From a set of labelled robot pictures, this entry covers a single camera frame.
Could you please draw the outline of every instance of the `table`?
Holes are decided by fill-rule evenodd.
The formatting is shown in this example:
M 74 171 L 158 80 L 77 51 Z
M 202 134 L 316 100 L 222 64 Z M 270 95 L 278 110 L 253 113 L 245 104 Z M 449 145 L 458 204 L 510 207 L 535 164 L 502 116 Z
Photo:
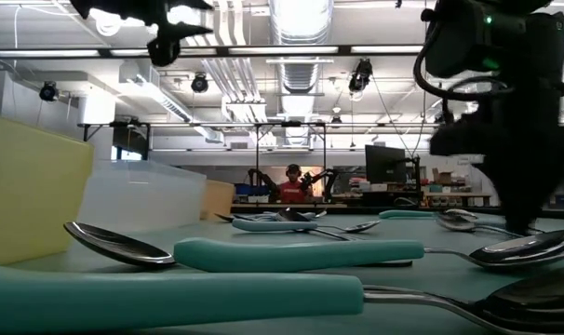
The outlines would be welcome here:
M 374 220 L 374 215 L 328 215 L 322 223 L 350 226 L 362 221 Z M 538 220 L 537 228 L 556 230 L 564 228 L 562 220 Z M 267 233 L 255 234 L 236 230 L 229 223 L 200 222 L 164 231 L 134 234 L 133 236 L 172 251 L 172 246 L 184 237 L 203 236 L 222 241 L 248 244 L 287 244 L 315 241 L 333 241 L 317 234 Z M 384 221 L 373 228 L 365 238 L 418 239 L 428 247 L 454 248 L 471 252 L 506 239 L 495 233 L 454 233 L 444 231 L 429 220 Z M 138 272 L 138 268 L 120 264 L 102 257 L 76 243 L 68 252 L 41 259 L 24 261 L 13 265 L 16 268 L 42 271 L 69 272 Z M 540 271 L 564 266 L 564 261 Z M 193 273 L 193 269 L 177 267 L 170 272 Z M 450 295 L 467 300 L 482 299 L 495 289 L 522 278 L 529 273 L 497 275 L 486 272 L 475 265 L 450 255 L 427 255 L 414 262 L 410 268 L 338 268 L 315 273 L 355 275 L 363 284 L 414 288 Z M 362 315 L 295 317 L 275 320 L 245 321 L 176 328 L 147 329 L 126 334 L 165 335 L 312 335 L 312 334 L 359 334 L 359 335 L 449 335 L 489 334 L 485 329 L 450 312 L 429 306 L 367 304 Z
M 233 204 L 233 208 L 347 208 L 345 204 L 270 204 L 270 203 L 254 203 L 254 204 Z
M 470 204 L 469 200 L 474 198 L 482 198 L 483 199 L 483 206 L 489 207 L 490 206 L 490 198 L 491 194 L 482 194 L 482 193 L 432 193 L 432 192 L 425 192 L 424 197 L 427 202 L 431 201 L 430 198 L 434 197 L 460 197 L 463 202 L 464 207 L 473 207 L 474 204 Z

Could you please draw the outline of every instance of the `plastic bin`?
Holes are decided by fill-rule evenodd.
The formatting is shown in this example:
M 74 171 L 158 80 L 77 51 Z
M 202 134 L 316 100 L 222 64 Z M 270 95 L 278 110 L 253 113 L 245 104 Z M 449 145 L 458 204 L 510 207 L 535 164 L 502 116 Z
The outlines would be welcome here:
M 64 251 L 92 166 L 82 141 L 0 117 L 0 264 Z
M 98 161 L 78 220 L 118 233 L 199 222 L 206 176 L 148 161 Z

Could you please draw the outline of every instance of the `cardboard box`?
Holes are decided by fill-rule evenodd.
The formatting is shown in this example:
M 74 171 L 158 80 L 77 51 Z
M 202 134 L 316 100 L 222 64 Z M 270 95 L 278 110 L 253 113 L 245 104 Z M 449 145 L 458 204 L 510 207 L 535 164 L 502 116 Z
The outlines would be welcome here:
M 432 171 L 434 183 L 451 184 L 451 171 L 439 172 L 439 169 L 436 167 L 434 167 Z
M 230 215 L 235 198 L 235 186 L 228 182 L 206 181 L 206 191 L 201 208 L 201 220 L 219 220 L 214 214 Z

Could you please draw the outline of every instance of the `ceiling light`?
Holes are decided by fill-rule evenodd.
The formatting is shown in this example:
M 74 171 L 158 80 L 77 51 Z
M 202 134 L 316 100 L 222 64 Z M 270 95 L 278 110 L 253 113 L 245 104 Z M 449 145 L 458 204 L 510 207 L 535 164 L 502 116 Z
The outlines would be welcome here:
M 0 58 L 98 57 L 98 50 L 0 50 Z
M 202 123 L 202 127 L 255 127 L 251 123 Z
M 310 54 L 334 54 L 338 52 L 338 47 L 231 47 L 228 49 L 231 55 L 248 54 L 248 55 L 275 55 L 275 54 L 292 54 L 292 55 L 310 55 Z
M 354 54 L 394 54 L 394 53 L 418 53 L 423 46 L 360 46 L 351 47 L 350 52 Z
M 266 64 L 331 64 L 332 59 L 273 59 L 265 60 Z
M 116 57 L 135 57 L 135 56 L 149 56 L 147 49 L 115 49 L 110 50 L 111 54 Z
M 184 47 L 181 49 L 181 56 L 213 56 L 216 54 L 216 49 L 213 47 Z
M 189 127 L 191 124 L 184 123 L 156 123 L 150 124 L 151 127 Z

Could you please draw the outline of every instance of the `teal spoon handle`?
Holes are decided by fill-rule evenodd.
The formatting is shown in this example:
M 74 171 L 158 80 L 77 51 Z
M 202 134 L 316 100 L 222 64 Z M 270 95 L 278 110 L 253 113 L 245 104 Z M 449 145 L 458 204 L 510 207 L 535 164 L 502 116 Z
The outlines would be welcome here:
M 316 229 L 317 223 L 309 221 L 249 221 L 234 219 L 233 227 L 247 232 L 287 232 L 297 229 Z
M 356 315 L 356 277 L 286 274 L 65 274 L 0 267 L 0 333 L 161 328 Z
M 291 273 L 380 261 L 420 259 L 418 241 L 358 240 L 291 245 L 242 245 L 187 238 L 174 247 L 180 264 L 219 273 Z
M 390 209 L 379 213 L 380 219 L 433 219 L 435 212 L 420 210 Z

